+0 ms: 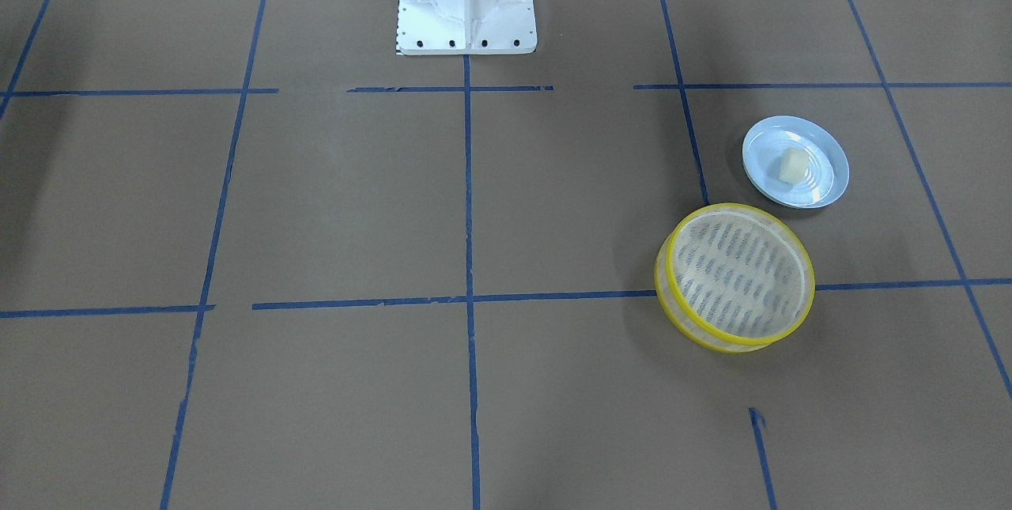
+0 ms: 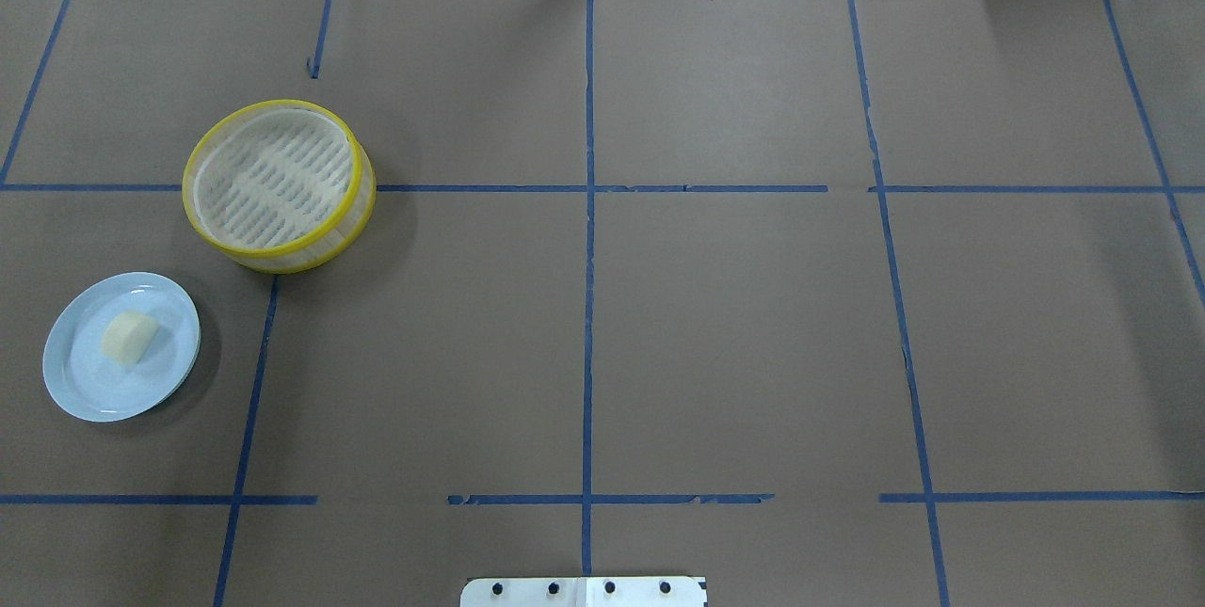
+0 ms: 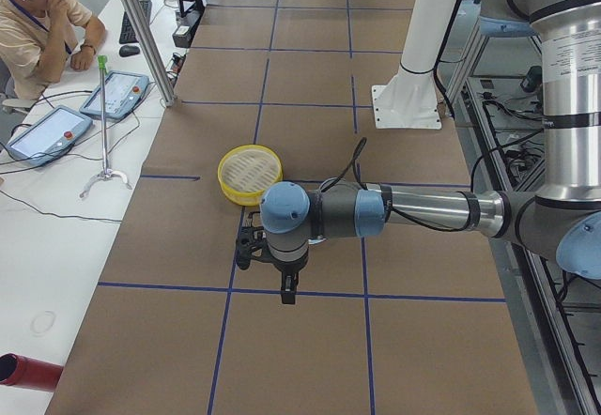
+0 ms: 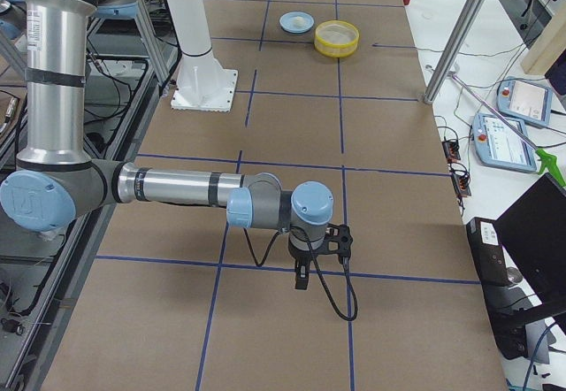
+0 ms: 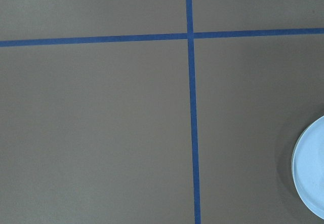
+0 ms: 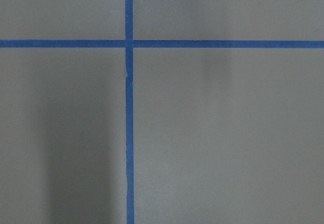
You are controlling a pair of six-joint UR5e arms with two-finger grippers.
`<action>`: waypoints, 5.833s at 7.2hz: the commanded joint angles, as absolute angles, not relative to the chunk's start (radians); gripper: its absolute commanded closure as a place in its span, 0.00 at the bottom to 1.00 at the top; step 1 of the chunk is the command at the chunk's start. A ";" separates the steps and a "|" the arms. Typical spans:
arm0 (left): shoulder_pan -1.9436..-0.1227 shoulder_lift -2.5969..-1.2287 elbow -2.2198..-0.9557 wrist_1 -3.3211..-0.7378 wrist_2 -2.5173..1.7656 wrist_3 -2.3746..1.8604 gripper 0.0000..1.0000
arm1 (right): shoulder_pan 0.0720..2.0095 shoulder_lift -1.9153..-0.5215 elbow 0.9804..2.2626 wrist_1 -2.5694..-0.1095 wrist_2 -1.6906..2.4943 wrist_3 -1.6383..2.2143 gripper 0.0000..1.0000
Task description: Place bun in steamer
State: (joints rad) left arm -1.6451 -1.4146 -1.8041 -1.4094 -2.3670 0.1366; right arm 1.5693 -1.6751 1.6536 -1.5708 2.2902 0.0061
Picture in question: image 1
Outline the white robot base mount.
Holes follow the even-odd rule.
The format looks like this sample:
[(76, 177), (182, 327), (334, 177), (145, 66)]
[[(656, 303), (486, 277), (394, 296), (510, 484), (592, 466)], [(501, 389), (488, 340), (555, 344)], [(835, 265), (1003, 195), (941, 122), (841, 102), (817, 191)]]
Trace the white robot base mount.
[(531, 54), (536, 48), (534, 0), (398, 0), (398, 54)]

